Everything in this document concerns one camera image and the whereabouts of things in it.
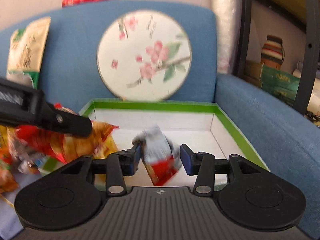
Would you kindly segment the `grey red snack packet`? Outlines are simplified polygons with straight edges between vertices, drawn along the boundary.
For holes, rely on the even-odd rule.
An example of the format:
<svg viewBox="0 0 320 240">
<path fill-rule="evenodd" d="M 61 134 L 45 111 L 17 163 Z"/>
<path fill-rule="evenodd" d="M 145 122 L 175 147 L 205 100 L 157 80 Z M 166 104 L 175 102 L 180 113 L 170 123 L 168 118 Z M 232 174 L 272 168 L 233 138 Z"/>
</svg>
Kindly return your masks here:
<svg viewBox="0 0 320 240">
<path fill-rule="evenodd" d="M 158 126 L 145 129 L 134 137 L 142 146 L 142 161 L 155 186 L 166 184 L 182 167 L 180 146 L 172 142 Z"/>
</svg>

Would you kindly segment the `red orange snack bag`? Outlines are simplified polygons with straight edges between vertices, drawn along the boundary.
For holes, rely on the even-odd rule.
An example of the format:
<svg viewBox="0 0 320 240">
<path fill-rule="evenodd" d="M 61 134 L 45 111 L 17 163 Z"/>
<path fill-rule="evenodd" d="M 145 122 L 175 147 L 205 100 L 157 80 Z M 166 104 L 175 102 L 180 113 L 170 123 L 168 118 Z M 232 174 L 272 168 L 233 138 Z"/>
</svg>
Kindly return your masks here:
<svg viewBox="0 0 320 240">
<path fill-rule="evenodd" d="M 76 137 L 47 131 L 30 125 L 18 128 L 1 126 L 1 193 L 18 188 L 13 172 L 38 174 L 37 161 L 52 157 L 63 164 L 83 155 L 104 159 L 117 152 L 112 132 L 118 126 L 92 121 L 92 131 L 87 137 Z"/>
</svg>

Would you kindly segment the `green cardboard box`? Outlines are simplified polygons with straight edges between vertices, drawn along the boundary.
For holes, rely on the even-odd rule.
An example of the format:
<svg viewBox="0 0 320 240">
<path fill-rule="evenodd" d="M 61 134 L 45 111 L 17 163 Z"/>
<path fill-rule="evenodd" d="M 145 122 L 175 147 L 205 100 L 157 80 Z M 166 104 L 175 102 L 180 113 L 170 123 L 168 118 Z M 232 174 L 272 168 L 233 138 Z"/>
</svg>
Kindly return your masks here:
<svg viewBox="0 0 320 240">
<path fill-rule="evenodd" d="M 143 130 L 158 126 L 172 142 L 187 144 L 194 152 L 207 152 L 217 159 L 238 154 L 268 169 L 238 126 L 215 103 L 93 99 L 79 113 L 117 125 L 112 136 L 120 150 L 131 148 L 133 138 Z"/>
</svg>

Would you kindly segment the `large grain pouch bag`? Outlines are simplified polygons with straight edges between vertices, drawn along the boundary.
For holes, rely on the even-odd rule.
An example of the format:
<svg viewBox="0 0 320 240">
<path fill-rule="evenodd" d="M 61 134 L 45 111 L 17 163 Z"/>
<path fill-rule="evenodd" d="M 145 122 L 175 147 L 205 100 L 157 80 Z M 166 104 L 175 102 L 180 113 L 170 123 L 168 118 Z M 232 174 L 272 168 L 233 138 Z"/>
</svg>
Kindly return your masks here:
<svg viewBox="0 0 320 240">
<path fill-rule="evenodd" d="M 38 87 L 50 23 L 51 18 L 46 16 L 13 32 L 7 62 L 8 80 L 35 89 Z"/>
</svg>

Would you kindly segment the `blue sofa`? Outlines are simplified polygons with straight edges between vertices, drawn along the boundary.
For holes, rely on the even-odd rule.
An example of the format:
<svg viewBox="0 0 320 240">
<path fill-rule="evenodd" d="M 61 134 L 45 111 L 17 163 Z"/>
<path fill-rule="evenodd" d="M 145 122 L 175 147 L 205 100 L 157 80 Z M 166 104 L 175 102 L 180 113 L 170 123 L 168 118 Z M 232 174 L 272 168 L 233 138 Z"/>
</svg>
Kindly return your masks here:
<svg viewBox="0 0 320 240">
<path fill-rule="evenodd" d="M 97 47 L 119 16 L 139 9 L 174 18 L 192 46 L 192 64 L 175 101 L 216 102 L 276 175 L 300 188 L 306 211 L 300 228 L 319 237 L 319 129 L 297 111 L 250 83 L 216 71 L 216 19 L 206 8 L 175 2 L 112 0 L 48 12 L 51 18 L 40 88 L 49 102 L 74 111 L 111 98 L 97 68 Z"/>
</svg>

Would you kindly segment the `green box on shelf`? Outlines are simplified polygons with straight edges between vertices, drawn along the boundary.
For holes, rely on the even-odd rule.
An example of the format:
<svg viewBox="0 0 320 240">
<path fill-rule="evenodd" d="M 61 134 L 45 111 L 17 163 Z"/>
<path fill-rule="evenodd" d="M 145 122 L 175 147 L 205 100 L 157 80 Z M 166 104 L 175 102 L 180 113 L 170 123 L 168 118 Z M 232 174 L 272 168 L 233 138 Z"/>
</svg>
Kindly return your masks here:
<svg viewBox="0 0 320 240">
<path fill-rule="evenodd" d="M 293 106 L 300 78 L 265 64 L 246 61 L 244 80 Z"/>
</svg>

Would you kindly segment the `striped ceramic vase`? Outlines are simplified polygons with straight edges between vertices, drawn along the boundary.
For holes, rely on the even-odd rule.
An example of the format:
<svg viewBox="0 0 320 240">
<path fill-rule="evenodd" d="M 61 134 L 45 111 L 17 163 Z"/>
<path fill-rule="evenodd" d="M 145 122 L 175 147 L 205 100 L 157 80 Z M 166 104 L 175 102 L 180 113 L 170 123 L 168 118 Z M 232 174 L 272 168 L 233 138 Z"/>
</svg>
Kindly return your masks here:
<svg viewBox="0 0 320 240">
<path fill-rule="evenodd" d="M 280 70 L 285 59 L 285 50 L 281 38 L 267 35 L 266 42 L 261 50 L 260 63 Z"/>
</svg>

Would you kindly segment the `clear plastic roll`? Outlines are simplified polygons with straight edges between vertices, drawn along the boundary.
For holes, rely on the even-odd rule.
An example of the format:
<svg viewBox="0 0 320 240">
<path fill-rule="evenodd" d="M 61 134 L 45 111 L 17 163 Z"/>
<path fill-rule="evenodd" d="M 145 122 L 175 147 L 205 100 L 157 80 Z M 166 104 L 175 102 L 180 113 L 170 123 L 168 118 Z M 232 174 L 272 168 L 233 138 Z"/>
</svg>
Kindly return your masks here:
<svg viewBox="0 0 320 240">
<path fill-rule="evenodd" d="M 216 16 L 217 71 L 231 74 L 238 48 L 242 0 L 212 0 Z"/>
</svg>

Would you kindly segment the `black metal shelf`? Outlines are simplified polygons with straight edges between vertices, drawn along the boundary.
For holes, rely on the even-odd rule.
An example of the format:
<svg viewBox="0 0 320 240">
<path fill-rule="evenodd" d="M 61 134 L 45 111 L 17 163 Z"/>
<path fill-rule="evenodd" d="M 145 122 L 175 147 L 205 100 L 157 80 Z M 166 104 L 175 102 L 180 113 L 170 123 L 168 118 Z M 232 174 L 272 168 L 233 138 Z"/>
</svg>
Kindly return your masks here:
<svg viewBox="0 0 320 240">
<path fill-rule="evenodd" d="M 252 0 L 241 0 L 241 22 L 233 75 L 243 77 L 251 26 Z M 305 114 L 311 97 L 319 58 L 319 5 L 318 0 L 306 0 L 306 44 L 303 71 L 293 108 Z"/>
</svg>

